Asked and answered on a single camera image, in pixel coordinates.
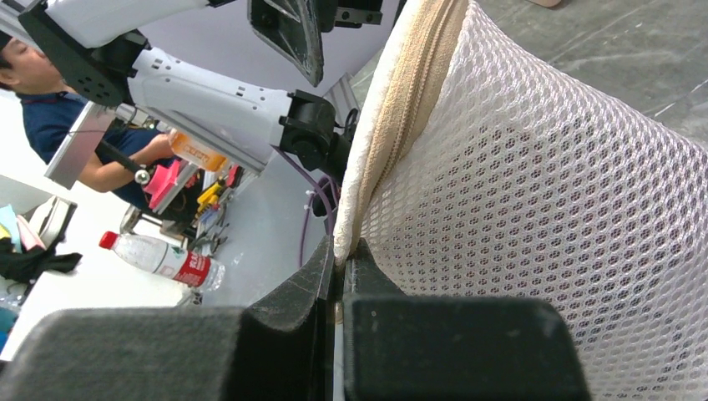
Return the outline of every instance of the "plastic water bottle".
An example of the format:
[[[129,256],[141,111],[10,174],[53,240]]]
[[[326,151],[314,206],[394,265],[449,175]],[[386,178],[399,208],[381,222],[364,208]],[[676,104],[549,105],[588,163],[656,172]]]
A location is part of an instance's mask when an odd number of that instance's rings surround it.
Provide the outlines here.
[[[219,288],[226,271],[226,267],[214,259],[185,251],[151,236],[119,236],[108,231],[99,246],[113,250],[138,269],[183,282],[202,292]]]

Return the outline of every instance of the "pink object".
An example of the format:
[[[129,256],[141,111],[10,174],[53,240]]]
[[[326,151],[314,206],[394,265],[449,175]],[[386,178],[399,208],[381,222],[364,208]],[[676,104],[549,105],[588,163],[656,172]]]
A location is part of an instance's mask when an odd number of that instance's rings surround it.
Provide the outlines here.
[[[149,208],[154,209],[177,183],[177,175],[180,174],[180,163],[175,161],[169,168],[161,165],[157,166],[152,180],[145,186],[145,192],[152,195]]]
[[[36,232],[32,230],[29,223],[22,216],[18,216],[18,231],[20,231],[20,241],[25,249],[32,249],[39,246],[42,249],[47,249]]]

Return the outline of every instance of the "man's hand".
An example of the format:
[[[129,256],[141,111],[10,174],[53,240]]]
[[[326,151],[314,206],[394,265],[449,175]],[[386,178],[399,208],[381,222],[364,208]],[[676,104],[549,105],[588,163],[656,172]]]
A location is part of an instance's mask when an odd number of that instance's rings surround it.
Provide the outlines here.
[[[156,135],[150,143],[145,146],[140,153],[145,162],[142,164],[152,164],[156,160],[170,159],[174,157],[172,148],[169,147],[169,138],[167,134]]]

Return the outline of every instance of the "orange bottle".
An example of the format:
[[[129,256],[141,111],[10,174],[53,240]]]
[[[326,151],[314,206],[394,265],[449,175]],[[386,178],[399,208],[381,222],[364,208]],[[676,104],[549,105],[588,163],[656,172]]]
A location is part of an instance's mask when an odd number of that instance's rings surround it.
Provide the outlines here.
[[[216,172],[226,167],[227,160],[224,156],[176,129],[169,133],[169,146],[175,155],[198,165],[201,169]]]

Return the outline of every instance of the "gray floor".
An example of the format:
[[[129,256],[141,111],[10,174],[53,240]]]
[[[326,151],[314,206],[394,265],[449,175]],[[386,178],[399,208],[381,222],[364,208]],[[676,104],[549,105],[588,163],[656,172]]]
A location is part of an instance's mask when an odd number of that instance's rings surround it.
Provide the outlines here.
[[[555,68],[708,144],[708,1],[478,0],[514,41]],[[372,60],[352,80],[366,98]]]

